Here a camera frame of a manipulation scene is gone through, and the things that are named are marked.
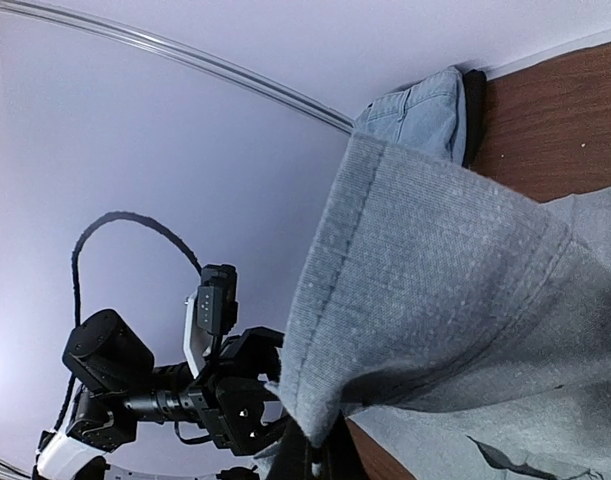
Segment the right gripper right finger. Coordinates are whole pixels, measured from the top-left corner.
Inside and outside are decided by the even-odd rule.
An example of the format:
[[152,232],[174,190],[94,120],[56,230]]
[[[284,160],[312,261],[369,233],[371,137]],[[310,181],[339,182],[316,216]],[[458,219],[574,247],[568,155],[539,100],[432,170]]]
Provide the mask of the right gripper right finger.
[[360,455],[343,415],[339,415],[322,447],[321,478],[368,480]]

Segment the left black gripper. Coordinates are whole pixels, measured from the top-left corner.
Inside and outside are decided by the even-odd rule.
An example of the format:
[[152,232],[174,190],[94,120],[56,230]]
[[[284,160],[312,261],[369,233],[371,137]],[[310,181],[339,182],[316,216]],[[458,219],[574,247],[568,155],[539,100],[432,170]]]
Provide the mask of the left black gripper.
[[251,456],[276,442],[286,422],[262,421],[265,404],[277,400],[261,380],[279,380],[279,349],[284,335],[267,327],[247,329],[227,338],[187,388],[187,399],[199,424],[219,449]]

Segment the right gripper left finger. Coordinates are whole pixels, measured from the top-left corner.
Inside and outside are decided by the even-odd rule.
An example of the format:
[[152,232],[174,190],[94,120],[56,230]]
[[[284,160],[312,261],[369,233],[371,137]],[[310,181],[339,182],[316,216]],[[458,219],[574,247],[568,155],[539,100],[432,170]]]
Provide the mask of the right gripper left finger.
[[313,480],[312,447],[294,420],[287,423],[268,480]]

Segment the grey polo shirt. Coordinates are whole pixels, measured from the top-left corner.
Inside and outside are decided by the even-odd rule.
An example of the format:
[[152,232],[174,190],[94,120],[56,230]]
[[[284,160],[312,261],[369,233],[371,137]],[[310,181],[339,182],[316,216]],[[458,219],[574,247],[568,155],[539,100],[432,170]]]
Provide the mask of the grey polo shirt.
[[271,390],[313,463],[357,413],[441,479],[611,479],[611,187],[539,204],[353,137]]

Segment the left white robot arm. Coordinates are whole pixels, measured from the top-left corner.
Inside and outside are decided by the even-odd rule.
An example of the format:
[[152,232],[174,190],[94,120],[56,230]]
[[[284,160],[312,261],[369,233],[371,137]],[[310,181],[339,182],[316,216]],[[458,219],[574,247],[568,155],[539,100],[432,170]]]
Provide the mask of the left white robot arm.
[[101,310],[74,328],[63,363],[81,386],[67,428],[43,433],[34,476],[74,479],[91,462],[132,443],[141,423],[170,423],[184,445],[206,443],[251,456],[277,442],[287,419],[266,422],[280,375],[280,332],[266,327],[224,337],[186,322],[189,353],[157,367],[121,316]]

